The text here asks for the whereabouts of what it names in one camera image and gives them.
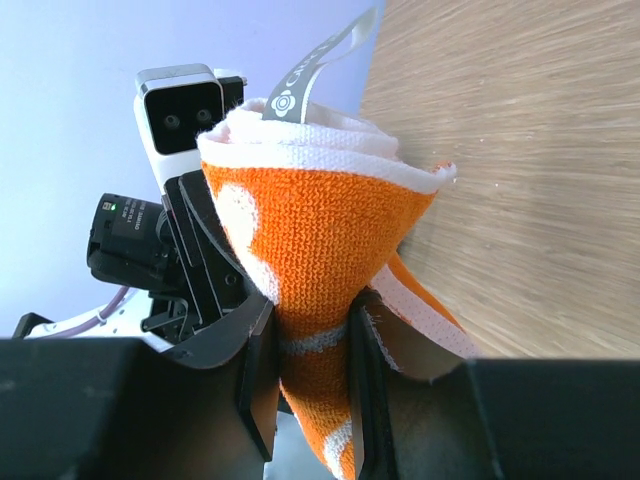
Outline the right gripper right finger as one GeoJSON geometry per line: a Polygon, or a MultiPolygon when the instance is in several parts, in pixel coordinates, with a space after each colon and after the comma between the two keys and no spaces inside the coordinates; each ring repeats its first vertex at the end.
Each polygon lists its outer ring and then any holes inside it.
{"type": "Polygon", "coordinates": [[[349,313],[360,479],[635,479],[635,360],[462,359],[365,290],[349,313]]]}

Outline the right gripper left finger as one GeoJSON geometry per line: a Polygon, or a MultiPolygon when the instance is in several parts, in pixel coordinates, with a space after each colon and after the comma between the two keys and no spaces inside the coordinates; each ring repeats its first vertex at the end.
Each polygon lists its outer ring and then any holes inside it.
{"type": "Polygon", "coordinates": [[[254,294],[160,353],[132,338],[1,344],[5,479],[259,479],[278,404],[274,309],[254,294]]]}

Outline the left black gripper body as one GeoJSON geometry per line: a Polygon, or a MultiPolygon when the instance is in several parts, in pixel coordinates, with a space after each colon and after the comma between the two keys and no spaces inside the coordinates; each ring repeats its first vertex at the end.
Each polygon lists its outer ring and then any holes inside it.
{"type": "Polygon", "coordinates": [[[201,171],[169,179],[163,197],[177,253],[171,289],[178,342],[231,313],[248,298],[245,274],[226,240],[201,171]]]}

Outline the orange and white towel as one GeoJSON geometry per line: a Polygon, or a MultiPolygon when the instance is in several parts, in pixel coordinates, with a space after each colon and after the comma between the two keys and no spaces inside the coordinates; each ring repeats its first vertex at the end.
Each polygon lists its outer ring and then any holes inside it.
{"type": "Polygon", "coordinates": [[[355,475],[347,316],[365,288],[423,337],[459,357],[477,349],[411,275],[397,247],[457,173],[404,163],[374,124],[312,103],[327,54],[358,47],[370,9],[312,50],[268,98],[246,100],[197,138],[216,213],[249,279],[275,306],[282,392],[313,453],[355,475]]]}

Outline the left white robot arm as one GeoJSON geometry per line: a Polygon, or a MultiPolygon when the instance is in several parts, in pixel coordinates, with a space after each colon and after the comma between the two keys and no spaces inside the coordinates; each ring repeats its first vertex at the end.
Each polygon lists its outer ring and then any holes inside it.
{"type": "Polygon", "coordinates": [[[162,203],[104,194],[86,261],[95,279],[120,286],[115,297],[59,322],[27,313],[15,337],[139,337],[163,351],[235,310],[250,291],[200,171],[169,179],[162,203]]]}

